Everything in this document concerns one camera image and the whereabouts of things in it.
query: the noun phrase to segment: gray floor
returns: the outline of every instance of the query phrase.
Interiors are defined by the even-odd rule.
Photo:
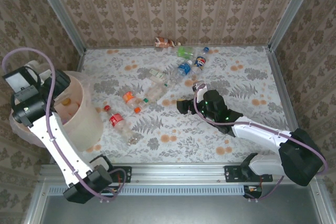
[[[49,197],[44,224],[319,224],[310,188],[282,185],[258,203],[242,196],[121,196],[105,204],[84,205]]]

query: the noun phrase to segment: wall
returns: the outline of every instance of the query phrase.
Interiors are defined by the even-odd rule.
[[[47,0],[0,0],[0,61],[24,46],[42,50],[58,68],[76,69],[79,56]],[[9,68],[36,58],[14,55]],[[49,157],[45,149],[12,133],[8,122],[12,90],[0,79],[0,223],[16,224],[25,216],[40,165]]]
[[[290,0],[62,0],[87,47],[267,44]]]
[[[276,55],[298,123],[328,160],[336,204],[336,0],[304,0]]]

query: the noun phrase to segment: floral tablecloth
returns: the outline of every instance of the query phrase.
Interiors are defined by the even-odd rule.
[[[216,89],[227,106],[265,125],[287,129],[265,47],[215,47],[198,80]],[[269,154],[251,141],[218,132],[197,115],[181,115],[176,100],[193,97],[195,78],[186,77],[156,104],[134,114],[119,96],[124,86],[139,98],[152,85],[148,69],[169,73],[183,61],[167,49],[88,50],[83,72],[92,76],[93,103],[104,122],[100,141],[83,154],[88,159],[104,153],[114,163],[241,162],[251,152]],[[105,104],[120,112],[140,139],[128,146],[103,111]]]

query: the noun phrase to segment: brown can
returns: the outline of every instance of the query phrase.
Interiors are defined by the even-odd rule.
[[[181,45],[180,42],[175,42],[171,39],[162,38],[162,37],[155,38],[155,47],[168,48],[168,47],[176,47],[180,45]]]

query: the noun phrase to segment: beige bin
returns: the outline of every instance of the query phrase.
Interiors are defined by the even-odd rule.
[[[89,77],[80,72],[65,71],[70,77],[70,86],[56,99],[55,110],[64,122],[63,127],[78,151],[83,152],[94,146],[102,135],[103,122],[91,103]],[[63,106],[62,101],[70,99],[71,104]],[[78,110],[72,115],[73,108]],[[13,132],[31,144],[44,144],[27,127],[17,123],[12,115],[9,121]]]

